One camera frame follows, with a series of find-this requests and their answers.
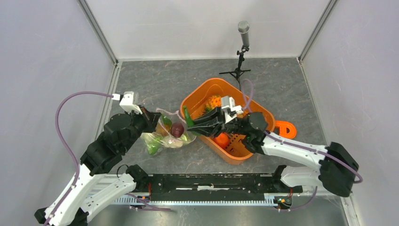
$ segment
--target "cable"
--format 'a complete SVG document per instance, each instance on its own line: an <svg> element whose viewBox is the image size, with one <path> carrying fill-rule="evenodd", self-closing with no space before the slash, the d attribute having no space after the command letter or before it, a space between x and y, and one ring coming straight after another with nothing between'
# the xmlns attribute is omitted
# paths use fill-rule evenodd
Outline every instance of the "cable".
<svg viewBox="0 0 399 226"><path fill-rule="evenodd" d="M287 198L287 200L291 200L291 204L287 205L286 202L282 202L281 204L283 204L284 206L291 208L293 203L294 203L294 198L291 196L290 198Z"/></svg>
<svg viewBox="0 0 399 226"><path fill-rule="evenodd" d="M144 206L149 207L150 209L138 209L138 210L142 210L142 211L172 211L169 208L158 208L155 206L152 206L146 202L144 202L143 200L139 199L137 196L135 196L134 194L130 194L130 193L126 193L126 195L131 196L133 198L135 198L137 201L141 202L142 204L144 204Z"/></svg>
<svg viewBox="0 0 399 226"><path fill-rule="evenodd" d="M282 210L282 209L277 209L277 210L278 210L279 212L281 212L281 211L282 211L282 212L290 212L290 211L293 211L293 210L302 209L302 208L308 206L308 205L314 200L314 198L316 197L316 193L317 193L317 186L314 188L314 192L313 192L313 194L312 194L312 196L311 196L311 199L309 199L309 201L308 201L307 203L303 204L302 206L290 208L290 209L288 209L288 210Z"/></svg>
<svg viewBox="0 0 399 226"><path fill-rule="evenodd" d="M244 111L245 109L248 109L249 112L252 112L251 108L249 107L249 104L251 103L252 97L254 96L254 85L252 84L251 80L249 80L249 79L244 79L243 83L244 82L248 82L249 83L249 85L251 87L251 91L250 91L250 94L249 94L249 99L247 100L246 95L244 93L244 89L241 88L242 97L244 98L244 102L245 102L245 106L242 108L242 110Z"/></svg>
<svg viewBox="0 0 399 226"><path fill-rule="evenodd" d="M244 89L241 90L242 96L243 96L244 102L245 102L245 107L242 108L242 110L248 109L249 112L252 112L251 108L249 107L249 103L251 102L252 97L253 97L254 85L253 85L253 83L252 83L250 80L248 80L248 79L244 79L244 82L248 82L248 83L249 83L249 85L250 85L250 87L251 87L251 95L250 95L249 99L247 100L246 95L245 95L245 93L244 93ZM269 134L268 132L266 132L266 131L265 131L264 133L265 133L267 136L269 136L270 138L272 138L272 139L274 139L274 140L276 140L276 141L279 140L279 139L273 137L272 135L270 135L270 134ZM330 158L330 159L336 161L337 163L341 164L341 165L344 166L346 169L348 169L351 173L353 173L354 175L356 175L356 176L359 178L359 180L354 181L354 182L353 182L354 184L359 184L359 183L363 182L363 177L362 177L357 171L355 171L352 167L348 166L345 162L343 162L343 161L337 159L336 157L334 157L334 156L332 156L332 155L330 155L330 154L328 154L328 153L318 152L316 149L303 147L303 146L301 146L301 145L293 144L293 143L290 143L290 142L284 142L284 144L290 145L290 146L294 146L294 147L298 147L298 148L301 148L301 149L304 149L304 150L308 150L308 151L314 152L314 153L316 153L316 154L322 154L322 155L324 155L325 157L328 157L328 158ZM284 211L284 212L288 212L288 211L291 211L291 210L298 210L298 209L301 209L301 208L307 206L309 203L311 203L311 202L314 200L314 198L316 197L316 193L317 193L317 187L315 187L314 193L313 193L311 199L310 199L307 203L305 203L305 204L302 205L302 206L298 206L298 207L295 207L295 208L293 208L293 209L286 210L286 211Z"/></svg>
<svg viewBox="0 0 399 226"><path fill-rule="evenodd" d="M129 166L126 165L126 164L123 164L123 165L119 166L118 169L116 170L116 177L117 177L117 178L119 178L118 173L119 173L119 169L120 169L122 166L126 166L126 167L129 168Z"/></svg>
<svg viewBox="0 0 399 226"><path fill-rule="evenodd" d="M354 184L359 184L359 183L363 182L363 177L356 170L354 170L352 167L348 166L348 164L346 164L345 162L341 161L340 159L338 159L338 158L336 158L336 157L334 157L334 156L332 156L332 155L330 155L328 153L319 152L318 150L316 150L314 148L304 147L304 146L293 144L293 143L290 143L290 142L287 142L287 141L282 141L282 140L280 140L278 138L273 137L271 134L267 133L266 131L265 131L265 134L266 134L266 136L272 138L275 141L279 141L280 143L283 143L283 144L286 144L286 145L289 145L289 146L293 146L293 147L297 147L297 148L301 148L301 149L304 149L304 150L307 150L307 151L310 151L310 152L313 152L313 153L316 153L316 154L324 155L325 157L328 157L328 158L336 161L337 163L339 163L340 165L345 167L347 170L349 170L351 173L356 175L359 178L359 180L354 181L353 182Z"/></svg>
<svg viewBox="0 0 399 226"><path fill-rule="evenodd" d="M294 194L294 192L293 192L292 188L290 187L289 188L289 196L288 196L288 198L291 198L293 194Z"/></svg>
<svg viewBox="0 0 399 226"><path fill-rule="evenodd" d="M57 211L57 209L60 207L60 205L63 203L63 201L66 199L66 197L69 195L69 193L72 191L72 188L75 187L76 182L78 181L79 178L79 174L80 174L80 169L79 169L79 162L76 159L76 156L73 154L71 148L68 146L68 144L66 143L61 130L60 130L60 125L59 125L59 115L60 115L60 111L61 108L63 107L63 105L72 97L78 96L78 95L82 95L82 94L93 94L93 95L99 95L99 96L104 96L104 97L113 97L113 95L109 95L106 93L99 93L99 92L92 92L92 91L83 91L83 92L78 92L78 93L74 93L72 95L69 95L67 98L65 98L60 105L57 108L56 111L56 130L57 130L57 134L60 137L61 142L63 143L64 147L66 148L66 150L68 151L69 155L71 156L73 163L75 165L75 177L72 181L71 186L68 188L68 190L65 192L65 194L62 196L62 198L60 199L60 201L56 204L56 206L54 207L54 209L50 212L49 217L46 219L45 223L43 224L44 226L47 226L49 221L52 218L52 215L54 215L54 213Z"/></svg>

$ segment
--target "white wall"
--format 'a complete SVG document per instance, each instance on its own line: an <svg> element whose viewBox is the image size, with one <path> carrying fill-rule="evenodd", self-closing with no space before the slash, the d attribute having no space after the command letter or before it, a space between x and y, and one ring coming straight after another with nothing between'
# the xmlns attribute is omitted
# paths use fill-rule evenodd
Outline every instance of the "white wall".
<svg viewBox="0 0 399 226"><path fill-rule="evenodd" d="M296 57L328 0L87 0L119 59Z"/></svg>
<svg viewBox="0 0 399 226"><path fill-rule="evenodd" d="M399 1L342 0L304 69L329 141L360 165L354 185L365 226L397 224Z"/></svg>
<svg viewBox="0 0 399 226"><path fill-rule="evenodd" d="M113 64L75 0L1 1L0 222L38 225L73 175L54 127L69 94L106 91ZM103 97L76 97L60 126L78 157L91 142Z"/></svg>

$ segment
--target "red fruit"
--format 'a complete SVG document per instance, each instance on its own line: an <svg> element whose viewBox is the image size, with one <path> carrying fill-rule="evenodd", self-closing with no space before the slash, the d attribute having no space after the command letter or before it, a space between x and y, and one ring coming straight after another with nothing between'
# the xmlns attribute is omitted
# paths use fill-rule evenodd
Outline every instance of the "red fruit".
<svg viewBox="0 0 399 226"><path fill-rule="evenodd" d="M183 124L181 122L175 122L172 124L172 126L170 127L170 133L172 134L172 136L174 136L175 138L179 138L182 136L182 134L184 133L184 127Z"/></svg>

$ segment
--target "green pepper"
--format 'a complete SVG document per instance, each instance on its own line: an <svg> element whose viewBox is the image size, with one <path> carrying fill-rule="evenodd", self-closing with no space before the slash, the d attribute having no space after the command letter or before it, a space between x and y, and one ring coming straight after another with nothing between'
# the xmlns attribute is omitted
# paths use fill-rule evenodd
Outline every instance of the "green pepper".
<svg viewBox="0 0 399 226"><path fill-rule="evenodd" d="M168 117L162 115L161 119L162 119L162 122L163 122L164 125L167 125L169 127L172 126L172 121Z"/></svg>

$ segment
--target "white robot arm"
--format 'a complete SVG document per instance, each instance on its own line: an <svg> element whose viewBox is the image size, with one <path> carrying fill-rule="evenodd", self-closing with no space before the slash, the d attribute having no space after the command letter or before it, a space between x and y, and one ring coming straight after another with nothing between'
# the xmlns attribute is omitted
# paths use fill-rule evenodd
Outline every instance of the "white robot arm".
<svg viewBox="0 0 399 226"><path fill-rule="evenodd" d="M132 192L140 180L147 177L139 166L131 166L118 180L102 191L88 197L89 192L122 160L141 133L155 131L160 113L147 111L137 105L137 94L113 94L125 114L117 114L105 124L104 132L91 143L80 159L80 173L74 175L59 197L47 208L36 211L39 223L51 226L80 225L89 222L102 209L122 195Z"/></svg>
<svg viewBox="0 0 399 226"><path fill-rule="evenodd" d="M286 158L306 167L280 166L275 175L289 187L323 186L329 192L348 197L358 164L338 143L330 146L311 145L281 137L266 131L267 122L261 112L252 112L243 118L241 106L232 97L222 98L222 106L194 120L189 131L216 137L222 132L246 135L242 143L253 152Z"/></svg>
<svg viewBox="0 0 399 226"><path fill-rule="evenodd" d="M41 224L51 226L87 225L102 209L122 195L143 190L148 175L138 165L130 166L119 179L88 197L93 187L122 160L142 133L155 131L160 113L147 111L137 105L137 95L125 92L113 94L125 113L111 117L104 125L104 132L91 143L80 159L80 173L74 175L59 197L47 208L36 211ZM266 131L267 123L262 113L253 112L244 118L241 106L236 106L232 97L223 97L222 106L194 120L189 131L213 137L221 132L246 135L242 143L253 153L274 155L299 162L305 167L279 166L273 180L282 187L324 186L328 191L343 197L349 196L359 168L357 163L338 143L330 146L310 145L283 138ZM351 170L337 164L342 161Z"/></svg>

